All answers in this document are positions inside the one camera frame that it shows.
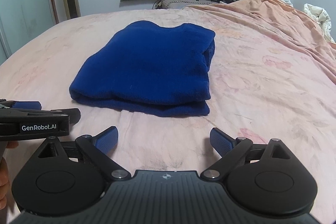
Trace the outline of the person's left hand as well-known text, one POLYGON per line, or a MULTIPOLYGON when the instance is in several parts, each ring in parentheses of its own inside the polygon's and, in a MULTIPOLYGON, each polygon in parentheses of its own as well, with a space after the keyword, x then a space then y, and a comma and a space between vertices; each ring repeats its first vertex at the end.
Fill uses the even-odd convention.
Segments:
POLYGON ((4 209, 7 204, 7 192, 10 189, 9 180, 9 170, 7 167, 7 162, 4 157, 1 158, 1 168, 0 168, 0 209, 4 209))

